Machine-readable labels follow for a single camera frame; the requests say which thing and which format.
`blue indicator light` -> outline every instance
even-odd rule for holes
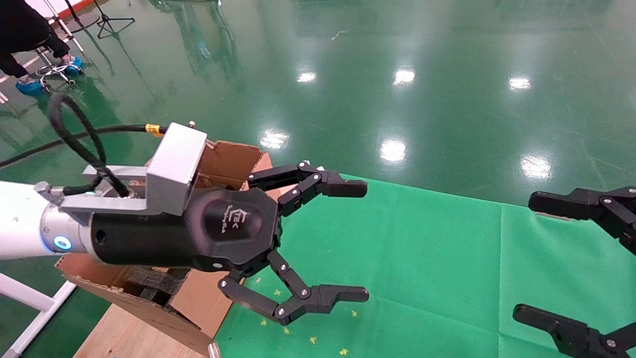
[[[55,239],[53,239],[53,243],[55,244],[55,246],[61,248],[62,250],[69,250],[71,247],[73,247],[71,245],[71,242],[63,236],[56,236]]]

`person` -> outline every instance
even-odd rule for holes
[[[0,0],[0,70],[17,78],[15,87],[24,94],[38,94],[43,88],[39,80],[15,60],[13,54],[31,51],[38,46],[48,47],[54,57],[82,67],[82,60],[71,56],[68,45],[25,0]],[[77,75],[78,71],[68,67],[66,73]]]

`black cable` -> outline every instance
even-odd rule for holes
[[[93,155],[86,147],[80,143],[77,139],[73,138],[71,133],[64,125],[62,121],[62,103],[66,104],[75,114],[75,117],[79,120],[81,125],[86,129],[88,136],[93,141],[93,145],[97,150],[99,158]],[[64,94],[56,94],[51,97],[48,103],[48,119],[51,122],[53,130],[60,136],[60,139],[66,143],[71,149],[73,149],[82,159],[84,159],[89,165],[91,165],[97,171],[98,176],[93,179],[91,184],[82,185],[79,187],[64,187],[63,193],[65,196],[81,194],[88,191],[93,191],[101,183],[102,180],[106,180],[120,197],[127,197],[129,195],[126,185],[124,185],[119,178],[117,178],[113,172],[106,167],[106,151],[104,145],[99,139],[99,136],[95,132],[95,128],[88,121],[84,112],[69,96]]]
[[[146,124],[116,124],[116,125],[107,125],[105,127],[96,128],[95,132],[97,134],[105,134],[105,133],[116,133],[116,132],[147,132]],[[165,134],[167,128],[160,127],[159,133]],[[81,132],[77,134],[73,134],[73,138],[81,139],[88,136],[88,132]],[[55,140],[45,145],[41,145],[37,148],[33,148],[24,153],[20,153],[14,157],[11,157],[5,161],[0,162],[0,169],[6,168],[12,164],[15,164],[23,159],[26,159],[32,155],[36,155],[38,153],[44,152],[45,150],[49,150],[51,148],[55,148],[58,145],[64,144],[62,140]]]

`robotic arm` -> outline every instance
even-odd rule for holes
[[[576,220],[593,220],[627,250],[636,255],[636,188],[624,187],[610,192],[574,189],[568,195],[534,192],[528,207],[532,211]],[[518,304],[513,318],[522,324],[547,332],[559,352],[578,358],[629,358],[636,347],[636,323],[601,334],[587,324]]]
[[[319,194],[363,197],[366,182],[301,162],[251,173],[249,190],[194,189],[206,137],[173,123],[147,168],[108,166],[120,180],[146,182],[128,186],[128,197],[105,180],[75,195],[46,182],[0,182],[0,259],[83,252],[107,264],[228,271],[223,294],[282,325],[339,301],[367,301],[364,287],[307,286],[277,251],[281,217]],[[103,174],[89,166],[83,176]],[[265,193],[294,184],[278,201]],[[282,304],[239,284],[266,266],[293,294]]]

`rolling stool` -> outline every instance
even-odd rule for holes
[[[69,64],[65,61],[52,63],[51,60],[48,59],[46,53],[49,51],[49,49],[43,50],[43,44],[47,42],[50,37],[51,36],[49,35],[49,37],[47,37],[44,41],[38,43],[38,47],[36,47],[35,49],[35,52],[38,54],[39,58],[42,59],[42,61],[45,63],[42,68],[36,71],[36,75],[40,76],[39,82],[42,85],[42,90],[46,93],[51,93],[51,86],[47,84],[46,77],[59,75],[66,83],[68,83],[69,85],[74,85],[75,80],[66,77],[64,71],[67,68],[72,67],[76,69],[79,74],[84,73],[84,70],[75,66],[74,64]]]

